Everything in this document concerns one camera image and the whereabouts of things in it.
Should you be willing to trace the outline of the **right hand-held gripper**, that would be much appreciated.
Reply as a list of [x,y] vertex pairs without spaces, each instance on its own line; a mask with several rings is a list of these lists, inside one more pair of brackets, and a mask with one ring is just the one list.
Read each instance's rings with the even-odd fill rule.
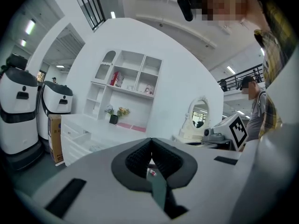
[[225,118],[215,126],[205,129],[203,141],[224,145],[230,144],[230,149],[239,151],[248,138],[245,125],[239,114]]

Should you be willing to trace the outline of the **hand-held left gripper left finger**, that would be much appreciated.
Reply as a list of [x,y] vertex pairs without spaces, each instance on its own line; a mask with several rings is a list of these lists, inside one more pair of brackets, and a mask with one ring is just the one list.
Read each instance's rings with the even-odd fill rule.
[[139,141],[120,144],[86,155],[46,181],[32,196],[42,207],[73,178],[86,181],[65,220],[168,220],[151,193],[131,191],[111,171],[112,160]]

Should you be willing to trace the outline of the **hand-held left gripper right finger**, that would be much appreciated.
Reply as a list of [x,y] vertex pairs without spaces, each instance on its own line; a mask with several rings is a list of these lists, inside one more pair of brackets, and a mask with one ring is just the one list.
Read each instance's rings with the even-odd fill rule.
[[175,208],[176,211],[181,211],[207,204],[226,188],[227,172],[241,156],[236,151],[191,146],[167,139],[160,141],[170,145],[171,151],[184,153],[183,164],[177,172],[179,180],[187,182],[184,187],[171,189],[161,169],[156,169],[157,175],[151,178],[153,198],[162,209]]

